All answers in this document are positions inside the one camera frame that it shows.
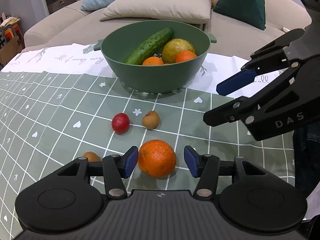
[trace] bowl rim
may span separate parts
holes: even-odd
[[[206,35],[206,37],[207,37],[207,39],[208,39],[208,42],[209,42],[209,47],[207,48],[207,50],[206,50],[204,53],[200,54],[199,56],[197,56],[197,57],[195,57],[195,58],[188,59],[188,60],[186,60],[186,61],[182,61],[182,62],[178,62],[178,63],[168,63],[168,64],[165,64],[165,63],[164,63],[164,64],[162,64],[162,65],[148,65],[148,66],[123,63],[123,62],[120,62],[120,61],[116,61],[116,60],[114,60],[114,59],[111,59],[110,57],[108,57],[108,56],[106,56],[106,55],[104,54],[104,52],[103,52],[103,50],[102,50],[102,46],[103,46],[103,43],[105,42],[106,38],[108,38],[109,35],[111,35],[112,33],[116,32],[116,31],[118,31],[119,29],[121,29],[121,28],[123,28],[123,27],[129,26],[129,25],[133,25],[133,24],[140,24],[141,22],[151,22],[151,21],[176,22],[176,23],[185,24],[185,25],[188,25],[188,26],[190,26],[190,27],[193,27],[193,28],[195,28],[195,29],[203,32],[203,33]],[[202,55],[204,55],[204,54],[207,54],[208,51],[209,51],[209,49],[210,49],[211,41],[210,41],[210,38],[208,37],[208,35],[207,35],[203,30],[201,30],[201,29],[199,29],[199,28],[197,28],[197,27],[195,27],[195,26],[193,26],[193,25],[191,25],[191,24],[184,23],[184,22],[179,22],[179,21],[159,20],[159,19],[146,20],[146,21],[141,21],[141,22],[131,23],[131,24],[122,26],[121,28],[114,30],[114,31],[111,32],[108,36],[106,36],[106,37],[103,39],[103,41],[102,41],[102,43],[101,43],[101,45],[100,45],[100,50],[101,50],[102,54],[104,55],[104,57],[105,57],[105,58],[108,58],[108,60],[111,60],[111,61],[113,61],[113,62],[115,62],[115,63],[121,63],[121,64],[124,64],[124,65],[127,65],[127,66],[135,66],[135,67],[137,67],[137,66],[140,66],[140,67],[163,67],[163,66],[167,66],[167,65],[178,65],[178,64],[181,64],[181,63],[185,63],[185,62],[188,62],[188,61],[195,60],[196,58],[198,58],[198,57],[200,57],[200,56],[202,56]]]

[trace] green plastic basin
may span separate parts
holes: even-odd
[[[169,65],[141,66],[124,64],[128,55],[152,34],[170,27],[173,39],[185,39],[195,47],[198,57]],[[109,34],[98,43],[109,66],[127,87],[147,93],[165,93],[179,89],[190,82],[200,69],[210,48],[216,42],[213,36],[181,22],[148,20],[133,23]]]

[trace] green checkered tablecloth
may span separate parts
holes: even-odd
[[[256,142],[241,122],[209,127],[203,113],[233,98],[180,89],[168,94],[146,94],[125,89],[116,78],[88,74],[0,72],[0,239],[15,237],[21,227],[14,201],[19,192],[84,152],[100,157],[123,154],[151,139],[174,148],[177,167],[171,176],[153,179],[137,166],[129,179],[132,189],[190,189],[194,179],[183,159],[191,145],[199,154],[213,154],[232,161],[247,157],[294,185],[292,133]],[[155,130],[141,126],[142,117],[158,112]],[[111,129],[117,113],[126,113],[131,126],[124,135]],[[104,193],[103,178],[91,184]],[[218,193],[231,184],[220,177]]]

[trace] sofa armrest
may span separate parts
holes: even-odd
[[[82,0],[65,6],[32,26],[24,35],[26,47],[46,44],[71,24],[90,14],[82,11],[81,5]]]
[[[293,30],[304,29],[311,23],[311,17],[305,8],[292,0],[265,0],[266,22],[278,30],[283,27]]]

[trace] cucumber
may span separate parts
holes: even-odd
[[[154,55],[168,43],[173,35],[171,28],[156,32],[141,43],[124,61],[126,64],[141,65],[145,59]]]

